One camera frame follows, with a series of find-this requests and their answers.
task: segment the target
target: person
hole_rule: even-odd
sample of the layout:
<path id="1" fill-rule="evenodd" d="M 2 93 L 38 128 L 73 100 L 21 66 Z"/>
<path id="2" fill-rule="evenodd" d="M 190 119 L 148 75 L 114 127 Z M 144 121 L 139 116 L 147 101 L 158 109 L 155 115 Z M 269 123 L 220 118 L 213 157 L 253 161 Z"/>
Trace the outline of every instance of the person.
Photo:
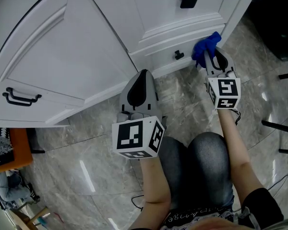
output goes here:
<path id="1" fill-rule="evenodd" d="M 188 148 L 164 137 L 158 157 L 140 160 L 145 203 L 130 230 L 264 229 L 284 219 L 252 169 L 230 110 L 218 109 L 218 115 L 224 137 L 205 132 Z"/>
<path id="2" fill-rule="evenodd" d="M 14 172 L 11 176 L 7 176 L 6 172 L 0 172 L 0 197 L 6 202 L 16 199 L 23 199 L 25 202 L 38 202 L 37 196 L 32 185 L 26 185 L 21 175 Z"/>

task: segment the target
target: black drawer handle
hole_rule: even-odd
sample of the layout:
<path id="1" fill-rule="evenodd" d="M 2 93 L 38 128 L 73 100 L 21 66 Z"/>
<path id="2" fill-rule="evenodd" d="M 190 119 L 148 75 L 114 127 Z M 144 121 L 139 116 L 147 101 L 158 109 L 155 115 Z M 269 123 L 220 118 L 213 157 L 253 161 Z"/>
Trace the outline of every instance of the black drawer handle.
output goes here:
<path id="1" fill-rule="evenodd" d="M 196 5 L 197 0 L 181 0 L 181 9 L 193 9 Z"/>
<path id="2" fill-rule="evenodd" d="M 38 95 L 35 97 L 35 99 L 27 99 L 27 98 L 15 96 L 15 95 L 13 94 L 13 88 L 11 88 L 11 87 L 7 87 L 7 88 L 6 88 L 6 91 L 7 91 L 8 93 L 10 93 L 12 99 L 18 100 L 18 101 L 21 101 L 21 102 L 35 103 L 35 102 L 38 101 L 39 98 L 42 97 L 40 94 L 38 94 Z"/>
<path id="3" fill-rule="evenodd" d="M 179 52 L 179 50 L 175 51 L 175 59 L 179 60 L 184 57 L 184 53 Z"/>
<path id="4" fill-rule="evenodd" d="M 6 101 L 7 101 L 9 104 L 12 104 L 12 105 L 21 105 L 21 106 L 31 106 L 31 105 L 32 105 L 32 102 L 30 102 L 30 103 L 27 104 L 27 103 L 10 101 L 10 100 L 9 100 L 9 94 L 8 94 L 8 93 L 3 93 L 2 95 L 6 98 Z"/>

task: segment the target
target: marble floor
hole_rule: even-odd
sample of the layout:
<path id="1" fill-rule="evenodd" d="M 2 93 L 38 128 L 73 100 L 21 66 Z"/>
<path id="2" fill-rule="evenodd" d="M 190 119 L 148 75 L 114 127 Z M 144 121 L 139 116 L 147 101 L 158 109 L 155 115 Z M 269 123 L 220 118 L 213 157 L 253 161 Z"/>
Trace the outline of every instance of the marble floor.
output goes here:
<path id="1" fill-rule="evenodd" d="M 288 62 L 269 51 L 247 17 L 223 48 L 233 57 L 242 81 L 238 128 L 254 170 L 268 188 L 288 173 L 288 155 L 277 151 L 288 149 L 288 133 L 264 127 L 261 120 L 288 125 L 288 79 L 277 78 L 288 73 Z M 168 116 L 166 134 L 185 145 L 204 131 L 222 134 L 204 76 L 204 69 L 190 66 L 156 80 L 160 106 Z M 31 130 L 34 146 L 46 153 L 34 154 L 23 174 L 41 196 L 30 210 L 48 206 L 56 213 L 47 218 L 47 229 L 126 230 L 140 213 L 131 203 L 132 196 L 142 194 L 139 162 L 111 152 L 118 103 L 114 96 L 83 110 L 70 117 L 69 127 Z M 288 177 L 271 194 L 286 207 Z M 235 200 L 234 208 L 239 207 Z"/>

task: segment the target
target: blue cloth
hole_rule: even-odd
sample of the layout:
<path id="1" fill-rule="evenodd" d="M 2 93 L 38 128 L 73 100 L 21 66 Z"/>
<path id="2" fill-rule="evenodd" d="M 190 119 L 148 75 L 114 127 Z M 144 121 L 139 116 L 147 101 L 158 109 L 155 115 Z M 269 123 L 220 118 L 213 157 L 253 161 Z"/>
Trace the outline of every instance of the blue cloth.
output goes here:
<path id="1" fill-rule="evenodd" d="M 193 48 L 192 59 L 196 60 L 196 67 L 198 64 L 206 68 L 204 51 L 208 50 L 212 58 L 215 57 L 216 44 L 222 39 L 218 32 L 214 32 L 211 36 L 199 41 Z"/>

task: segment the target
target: blue jeans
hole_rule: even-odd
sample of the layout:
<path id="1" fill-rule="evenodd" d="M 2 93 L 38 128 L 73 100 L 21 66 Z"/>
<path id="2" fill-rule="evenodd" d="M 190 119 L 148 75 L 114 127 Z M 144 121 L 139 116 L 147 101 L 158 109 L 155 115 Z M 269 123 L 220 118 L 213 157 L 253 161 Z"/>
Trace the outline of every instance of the blue jeans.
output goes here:
<path id="1" fill-rule="evenodd" d="M 230 163 L 222 136 L 202 133 L 188 148 L 163 137 L 158 154 L 171 191 L 171 209 L 232 207 Z"/>
<path id="2" fill-rule="evenodd" d="M 21 186 L 21 177 L 17 174 L 7 176 L 5 172 L 0 172 L 0 196 L 6 201 L 13 201 L 18 198 L 30 199 L 30 190 Z"/>

